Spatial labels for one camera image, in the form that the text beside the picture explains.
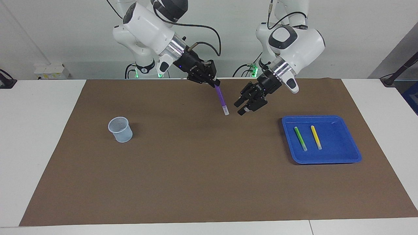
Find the green highlighter pen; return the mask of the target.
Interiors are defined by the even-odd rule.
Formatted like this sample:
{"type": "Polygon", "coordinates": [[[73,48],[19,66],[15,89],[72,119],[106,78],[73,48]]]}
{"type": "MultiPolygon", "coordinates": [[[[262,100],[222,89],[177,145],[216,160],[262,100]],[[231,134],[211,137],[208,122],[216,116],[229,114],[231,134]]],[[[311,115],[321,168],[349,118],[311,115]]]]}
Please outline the green highlighter pen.
{"type": "Polygon", "coordinates": [[[307,146],[306,146],[305,141],[304,141],[304,139],[303,139],[303,137],[301,135],[301,132],[299,131],[299,128],[297,126],[294,127],[294,131],[295,131],[295,133],[297,135],[297,138],[299,140],[299,143],[302,146],[303,151],[307,151],[308,150],[307,149],[307,146]]]}

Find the black clamp mount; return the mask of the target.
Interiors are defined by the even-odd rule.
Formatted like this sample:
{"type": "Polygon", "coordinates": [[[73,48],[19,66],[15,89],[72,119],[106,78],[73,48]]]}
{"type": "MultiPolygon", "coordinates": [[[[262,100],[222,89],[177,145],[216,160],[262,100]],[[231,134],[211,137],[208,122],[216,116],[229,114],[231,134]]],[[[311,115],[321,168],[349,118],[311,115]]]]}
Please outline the black clamp mount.
{"type": "Polygon", "coordinates": [[[16,82],[8,72],[0,69],[0,89],[12,89],[16,82]]]}

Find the brown paper table mat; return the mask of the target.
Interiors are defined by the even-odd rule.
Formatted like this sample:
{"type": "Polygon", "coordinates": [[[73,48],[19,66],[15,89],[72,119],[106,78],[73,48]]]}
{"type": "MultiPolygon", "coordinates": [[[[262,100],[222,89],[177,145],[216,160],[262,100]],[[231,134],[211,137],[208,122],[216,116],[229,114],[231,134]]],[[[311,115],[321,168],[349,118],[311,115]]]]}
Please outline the brown paper table mat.
{"type": "Polygon", "coordinates": [[[233,107],[245,80],[216,92],[185,80],[88,80],[20,226],[207,223],[418,217],[343,82],[300,79],[244,116],[233,107]],[[362,160],[301,165],[282,118],[337,115],[362,160]],[[115,117],[133,137],[119,143],[115,117]]]}

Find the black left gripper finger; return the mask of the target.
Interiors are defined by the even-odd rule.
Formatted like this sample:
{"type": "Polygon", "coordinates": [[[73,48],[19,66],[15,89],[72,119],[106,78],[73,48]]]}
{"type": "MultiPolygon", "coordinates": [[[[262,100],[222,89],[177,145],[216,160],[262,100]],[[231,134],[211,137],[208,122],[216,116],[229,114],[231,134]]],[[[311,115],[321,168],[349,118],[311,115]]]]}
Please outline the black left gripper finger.
{"type": "Polygon", "coordinates": [[[245,105],[243,105],[243,107],[239,108],[237,113],[240,116],[243,116],[245,113],[248,113],[250,111],[253,111],[253,112],[257,111],[261,107],[265,106],[267,103],[268,101],[266,100],[265,97],[263,96],[255,97],[255,98],[249,99],[248,102],[245,105]]]}
{"type": "Polygon", "coordinates": [[[234,102],[235,107],[241,106],[245,101],[254,99],[258,94],[257,83],[249,82],[240,92],[240,97],[234,102]]]}

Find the blue plastic tray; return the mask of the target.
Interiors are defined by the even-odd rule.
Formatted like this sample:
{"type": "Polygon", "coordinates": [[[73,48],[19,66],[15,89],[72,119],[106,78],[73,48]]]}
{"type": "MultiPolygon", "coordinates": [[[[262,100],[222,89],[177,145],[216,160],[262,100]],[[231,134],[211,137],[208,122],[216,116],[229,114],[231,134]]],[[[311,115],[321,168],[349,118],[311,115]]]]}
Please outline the blue plastic tray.
{"type": "Polygon", "coordinates": [[[298,164],[351,164],[361,161],[361,153],[344,120],[339,116],[285,116],[282,126],[291,156],[298,164]],[[318,150],[310,126],[317,131],[318,150]],[[297,126],[307,146],[303,151],[294,131],[297,126]]]}

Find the blue crate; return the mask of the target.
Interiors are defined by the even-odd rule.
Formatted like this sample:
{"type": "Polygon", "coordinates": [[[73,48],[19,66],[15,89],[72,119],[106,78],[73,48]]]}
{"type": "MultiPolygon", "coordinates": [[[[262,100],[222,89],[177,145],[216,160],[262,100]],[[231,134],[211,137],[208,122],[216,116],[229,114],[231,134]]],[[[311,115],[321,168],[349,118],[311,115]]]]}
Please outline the blue crate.
{"type": "Polygon", "coordinates": [[[402,92],[401,96],[418,116],[418,81],[402,92]]]}

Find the translucent plastic cup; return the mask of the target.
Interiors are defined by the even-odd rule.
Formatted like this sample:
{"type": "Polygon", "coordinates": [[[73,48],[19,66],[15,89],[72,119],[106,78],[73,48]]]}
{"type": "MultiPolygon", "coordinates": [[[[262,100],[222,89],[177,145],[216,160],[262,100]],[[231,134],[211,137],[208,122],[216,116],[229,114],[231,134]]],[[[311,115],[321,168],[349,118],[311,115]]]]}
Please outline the translucent plastic cup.
{"type": "Polygon", "coordinates": [[[111,119],[108,124],[108,130],[119,143],[125,143],[133,137],[129,121],[125,117],[115,117],[111,119]]]}

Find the black stand pole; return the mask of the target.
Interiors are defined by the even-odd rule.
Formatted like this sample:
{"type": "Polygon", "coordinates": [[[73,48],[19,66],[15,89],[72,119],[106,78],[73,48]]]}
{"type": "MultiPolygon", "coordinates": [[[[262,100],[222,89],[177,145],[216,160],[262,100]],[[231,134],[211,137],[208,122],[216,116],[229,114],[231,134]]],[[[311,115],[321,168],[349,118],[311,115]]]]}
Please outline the black stand pole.
{"type": "Polygon", "coordinates": [[[415,63],[418,62],[418,52],[414,53],[414,55],[409,58],[409,60],[406,61],[396,72],[387,74],[385,76],[382,76],[379,78],[379,80],[382,82],[382,84],[385,87],[394,87],[395,80],[408,68],[413,66],[415,63]]]}

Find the yellow highlighter pen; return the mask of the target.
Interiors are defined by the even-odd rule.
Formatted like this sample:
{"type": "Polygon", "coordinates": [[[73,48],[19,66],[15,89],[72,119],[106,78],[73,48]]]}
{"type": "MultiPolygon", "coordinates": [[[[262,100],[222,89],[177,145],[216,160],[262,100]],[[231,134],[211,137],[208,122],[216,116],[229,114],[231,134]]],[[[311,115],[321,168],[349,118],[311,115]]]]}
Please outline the yellow highlighter pen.
{"type": "Polygon", "coordinates": [[[315,129],[315,126],[311,125],[310,128],[311,128],[312,135],[313,135],[313,138],[315,140],[315,144],[317,145],[318,150],[322,150],[322,144],[320,143],[320,139],[315,129]]]}

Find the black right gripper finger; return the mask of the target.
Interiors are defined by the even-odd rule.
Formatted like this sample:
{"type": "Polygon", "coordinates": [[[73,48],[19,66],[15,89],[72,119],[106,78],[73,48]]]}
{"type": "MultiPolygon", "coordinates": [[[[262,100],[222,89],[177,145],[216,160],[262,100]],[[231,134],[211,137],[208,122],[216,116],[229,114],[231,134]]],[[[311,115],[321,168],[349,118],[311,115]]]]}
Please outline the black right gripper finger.
{"type": "Polygon", "coordinates": [[[207,83],[212,87],[218,87],[220,85],[220,80],[217,79],[217,69],[215,62],[213,60],[208,60],[204,62],[205,75],[207,76],[207,83]]]}
{"type": "Polygon", "coordinates": [[[199,84],[205,83],[215,88],[216,83],[210,76],[201,73],[189,73],[187,79],[199,84]]]}

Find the purple highlighter pen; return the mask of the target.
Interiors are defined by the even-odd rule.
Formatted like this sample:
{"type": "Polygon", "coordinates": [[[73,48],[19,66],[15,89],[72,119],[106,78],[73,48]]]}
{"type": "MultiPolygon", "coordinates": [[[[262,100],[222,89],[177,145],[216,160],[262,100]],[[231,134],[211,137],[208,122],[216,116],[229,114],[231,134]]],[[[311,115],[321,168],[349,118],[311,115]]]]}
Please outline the purple highlighter pen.
{"type": "Polygon", "coordinates": [[[221,103],[221,107],[223,109],[223,112],[224,112],[224,114],[226,116],[228,116],[229,115],[229,110],[228,110],[227,104],[225,102],[225,99],[224,99],[224,96],[223,96],[223,94],[221,92],[220,87],[219,86],[215,86],[215,90],[217,92],[217,95],[218,95],[219,101],[221,103]]]}

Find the white wall socket box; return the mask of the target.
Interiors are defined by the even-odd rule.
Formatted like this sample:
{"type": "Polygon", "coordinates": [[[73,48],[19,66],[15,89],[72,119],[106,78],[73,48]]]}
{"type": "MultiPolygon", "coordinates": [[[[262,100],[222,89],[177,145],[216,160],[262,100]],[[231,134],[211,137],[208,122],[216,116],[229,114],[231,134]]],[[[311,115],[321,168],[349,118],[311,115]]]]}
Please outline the white wall socket box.
{"type": "Polygon", "coordinates": [[[37,66],[34,71],[36,79],[68,79],[69,70],[63,64],[50,64],[37,66]]]}

